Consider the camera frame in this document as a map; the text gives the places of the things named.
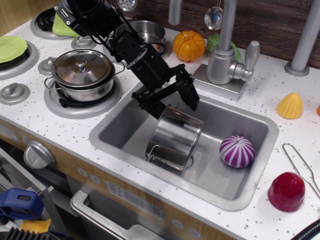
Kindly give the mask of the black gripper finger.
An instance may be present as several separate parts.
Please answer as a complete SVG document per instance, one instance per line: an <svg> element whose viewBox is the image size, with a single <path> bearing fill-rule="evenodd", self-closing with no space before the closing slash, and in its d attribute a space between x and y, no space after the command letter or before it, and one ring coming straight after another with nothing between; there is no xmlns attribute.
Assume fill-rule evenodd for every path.
<svg viewBox="0 0 320 240"><path fill-rule="evenodd" d="M166 106L161 102L144 102L142 108L157 120L161 117Z"/></svg>
<svg viewBox="0 0 320 240"><path fill-rule="evenodd" d="M187 81L178 83L177 91L184 103L188 105L193 111L198 108L200 97L192 82Z"/></svg>

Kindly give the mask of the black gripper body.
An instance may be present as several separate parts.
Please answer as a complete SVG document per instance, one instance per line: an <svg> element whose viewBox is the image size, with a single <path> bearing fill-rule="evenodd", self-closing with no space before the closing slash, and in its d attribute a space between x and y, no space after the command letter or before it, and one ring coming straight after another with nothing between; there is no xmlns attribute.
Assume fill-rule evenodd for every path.
<svg viewBox="0 0 320 240"><path fill-rule="evenodd" d="M143 84L143 88L132 94L140 106L146 102L161 102L162 99L177 92L178 83L194 82L184 64L169 67L165 60L145 50L134 62L127 65Z"/></svg>

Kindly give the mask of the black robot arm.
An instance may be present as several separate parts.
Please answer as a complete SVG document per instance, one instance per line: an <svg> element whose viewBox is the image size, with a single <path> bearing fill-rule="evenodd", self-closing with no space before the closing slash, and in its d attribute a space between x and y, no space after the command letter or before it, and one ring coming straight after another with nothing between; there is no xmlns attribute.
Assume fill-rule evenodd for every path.
<svg viewBox="0 0 320 240"><path fill-rule="evenodd" d="M161 100L175 92L192 110L197 109L200 98L185 65L169 67L151 45L143 46L119 9L106 0L61 0L53 9L78 35L97 39L117 62L126 62L143 84L131 97L150 115L159 119L166 108Z"/></svg>

